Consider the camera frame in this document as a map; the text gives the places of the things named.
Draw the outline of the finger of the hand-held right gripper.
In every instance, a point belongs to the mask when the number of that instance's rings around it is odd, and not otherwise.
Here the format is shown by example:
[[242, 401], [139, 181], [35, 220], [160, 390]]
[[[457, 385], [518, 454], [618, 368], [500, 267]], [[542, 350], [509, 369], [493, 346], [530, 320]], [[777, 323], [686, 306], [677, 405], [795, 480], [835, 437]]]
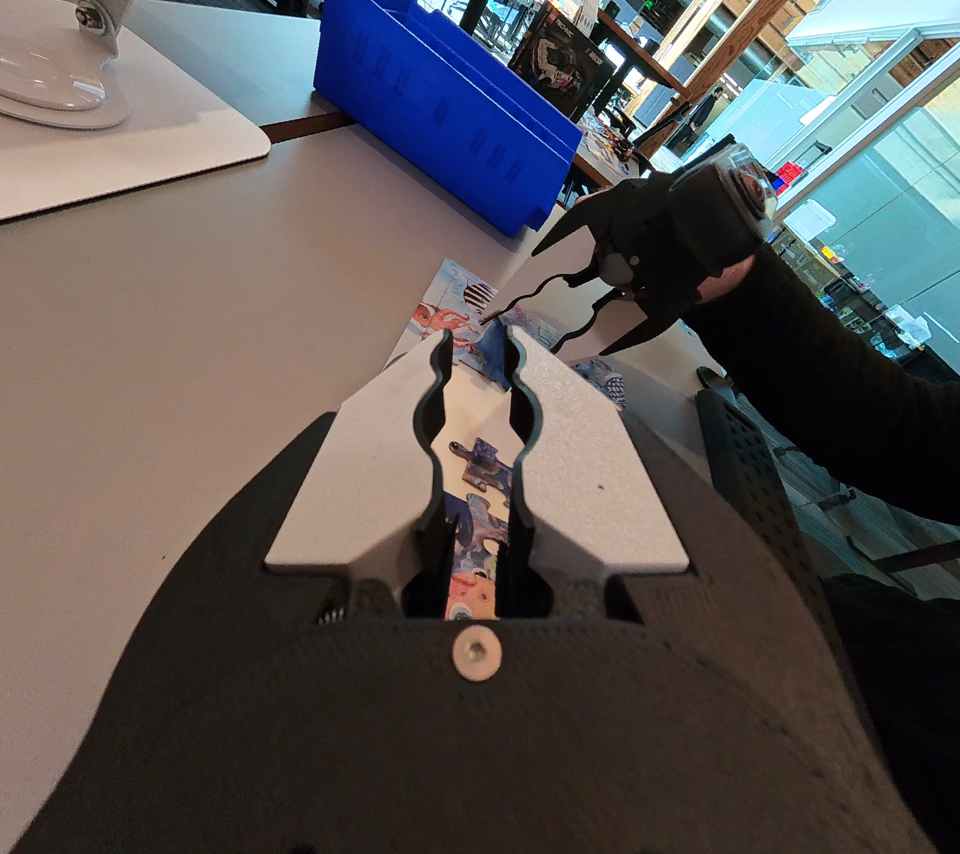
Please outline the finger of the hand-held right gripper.
[[595, 246], [584, 215], [568, 210], [498, 289], [480, 324], [522, 312], [554, 327], [584, 326], [604, 296], [604, 283], [594, 273]]
[[604, 295], [593, 305], [590, 323], [565, 334], [550, 349], [555, 356], [600, 356], [647, 320], [646, 312], [621, 291]]

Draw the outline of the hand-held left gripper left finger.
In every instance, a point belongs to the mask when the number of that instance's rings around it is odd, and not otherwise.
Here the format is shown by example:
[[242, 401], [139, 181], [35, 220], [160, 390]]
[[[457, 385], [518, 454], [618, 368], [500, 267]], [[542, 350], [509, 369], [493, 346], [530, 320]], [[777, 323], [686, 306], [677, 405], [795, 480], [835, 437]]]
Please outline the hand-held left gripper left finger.
[[270, 572], [376, 580], [398, 600], [426, 569], [417, 535], [443, 516], [432, 442], [452, 347], [450, 332], [429, 334], [341, 404], [266, 554]]

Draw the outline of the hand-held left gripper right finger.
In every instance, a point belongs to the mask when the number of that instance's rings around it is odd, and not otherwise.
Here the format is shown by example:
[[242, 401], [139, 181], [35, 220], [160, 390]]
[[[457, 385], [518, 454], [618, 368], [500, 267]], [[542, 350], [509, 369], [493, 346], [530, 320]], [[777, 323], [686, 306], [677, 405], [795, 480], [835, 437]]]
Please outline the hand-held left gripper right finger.
[[619, 408], [521, 328], [506, 332], [512, 465], [506, 602], [551, 604], [547, 577], [674, 576], [690, 558]]

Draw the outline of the dark blue puzzle piece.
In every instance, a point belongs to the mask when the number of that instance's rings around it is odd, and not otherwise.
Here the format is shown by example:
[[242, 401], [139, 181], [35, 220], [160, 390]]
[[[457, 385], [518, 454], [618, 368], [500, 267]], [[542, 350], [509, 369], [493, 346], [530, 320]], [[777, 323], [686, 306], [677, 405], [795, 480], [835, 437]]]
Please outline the dark blue puzzle piece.
[[510, 325], [499, 317], [491, 320], [484, 326], [475, 347], [474, 360], [479, 375], [502, 392], [510, 392], [521, 359], [520, 350], [510, 336]]

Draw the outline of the purple coral puzzle piece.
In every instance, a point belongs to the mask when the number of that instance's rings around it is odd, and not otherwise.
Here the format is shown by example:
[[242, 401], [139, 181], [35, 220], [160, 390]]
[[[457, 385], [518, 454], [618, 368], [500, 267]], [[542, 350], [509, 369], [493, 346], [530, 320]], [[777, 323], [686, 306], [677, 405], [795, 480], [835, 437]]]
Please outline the purple coral puzzle piece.
[[482, 495], [468, 493], [465, 499], [444, 494], [445, 514], [455, 522], [454, 560], [478, 567], [491, 551], [487, 543], [505, 545], [509, 525], [490, 513], [490, 502]]
[[492, 444], [478, 437], [468, 449], [454, 440], [449, 442], [448, 450], [465, 461], [462, 473], [465, 483], [481, 492], [491, 488], [498, 490], [506, 500], [510, 499], [513, 468], [499, 459], [498, 449]]

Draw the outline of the sea animal jigsaw puzzle tray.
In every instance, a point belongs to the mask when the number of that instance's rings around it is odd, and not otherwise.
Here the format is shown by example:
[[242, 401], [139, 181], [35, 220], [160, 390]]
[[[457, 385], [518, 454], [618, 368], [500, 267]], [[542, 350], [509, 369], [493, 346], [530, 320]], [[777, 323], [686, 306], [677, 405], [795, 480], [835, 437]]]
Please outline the sea animal jigsaw puzzle tray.
[[[451, 378], [443, 393], [445, 422], [433, 442], [442, 469], [444, 494], [462, 500], [469, 493], [482, 495], [489, 501], [489, 513], [508, 524], [511, 496], [506, 500], [496, 489], [481, 492], [468, 485], [462, 480], [466, 462], [449, 450], [450, 441], [455, 440], [472, 449], [474, 441], [480, 438], [496, 448], [499, 460], [511, 468], [522, 451], [522, 440], [510, 425], [509, 393], [486, 381], [476, 370], [475, 344], [484, 332], [479, 320], [496, 294], [494, 287], [462, 265], [446, 259], [414, 309], [389, 362], [395, 362], [433, 334], [450, 333], [452, 367]], [[571, 329], [554, 327], [546, 320], [522, 311], [511, 311], [500, 319], [520, 327], [546, 348], [557, 345]], [[478, 567], [456, 562], [453, 548], [445, 609], [447, 620], [495, 619], [498, 555], [505, 545], [491, 542], [486, 545], [490, 553]]]

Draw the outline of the person's right forearm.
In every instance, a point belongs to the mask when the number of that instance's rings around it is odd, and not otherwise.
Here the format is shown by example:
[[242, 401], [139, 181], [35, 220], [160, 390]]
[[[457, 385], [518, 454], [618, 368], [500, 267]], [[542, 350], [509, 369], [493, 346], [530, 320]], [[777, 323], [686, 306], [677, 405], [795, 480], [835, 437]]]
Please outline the person's right forearm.
[[958, 525], [958, 383], [927, 382], [882, 356], [769, 247], [681, 319], [762, 417], [838, 481]]

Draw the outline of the person's right hand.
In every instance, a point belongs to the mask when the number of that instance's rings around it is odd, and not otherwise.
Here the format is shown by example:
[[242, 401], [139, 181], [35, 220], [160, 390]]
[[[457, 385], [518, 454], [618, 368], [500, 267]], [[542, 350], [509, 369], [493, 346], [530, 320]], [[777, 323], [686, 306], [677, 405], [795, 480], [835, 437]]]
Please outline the person's right hand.
[[756, 255], [726, 267], [717, 277], [707, 276], [698, 286], [701, 304], [714, 302], [735, 290], [749, 276], [757, 260]]

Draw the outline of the black perforated chair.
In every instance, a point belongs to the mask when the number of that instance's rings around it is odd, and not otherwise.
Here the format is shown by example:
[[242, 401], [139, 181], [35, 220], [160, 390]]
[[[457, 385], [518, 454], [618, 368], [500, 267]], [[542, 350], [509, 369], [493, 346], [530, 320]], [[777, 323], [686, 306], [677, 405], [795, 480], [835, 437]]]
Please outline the black perforated chair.
[[762, 430], [713, 389], [701, 389], [695, 406], [715, 490], [766, 545], [798, 590], [831, 650], [841, 654], [821, 578]]

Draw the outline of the large blue plastic bin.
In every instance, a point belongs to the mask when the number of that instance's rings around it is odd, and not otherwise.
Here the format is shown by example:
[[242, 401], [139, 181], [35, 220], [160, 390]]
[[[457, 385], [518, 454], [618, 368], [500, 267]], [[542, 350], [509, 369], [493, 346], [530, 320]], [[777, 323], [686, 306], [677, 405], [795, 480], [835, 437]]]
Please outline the large blue plastic bin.
[[582, 137], [418, 0], [323, 0], [314, 88], [509, 237], [546, 223]]

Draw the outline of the black toy car box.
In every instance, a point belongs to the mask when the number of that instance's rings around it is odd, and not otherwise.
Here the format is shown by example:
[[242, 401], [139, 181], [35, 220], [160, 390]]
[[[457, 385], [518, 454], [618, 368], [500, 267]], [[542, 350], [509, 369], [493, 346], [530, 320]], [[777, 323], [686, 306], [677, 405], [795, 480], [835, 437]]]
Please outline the black toy car box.
[[508, 68], [576, 124], [612, 79], [616, 66], [572, 20], [545, 0]]

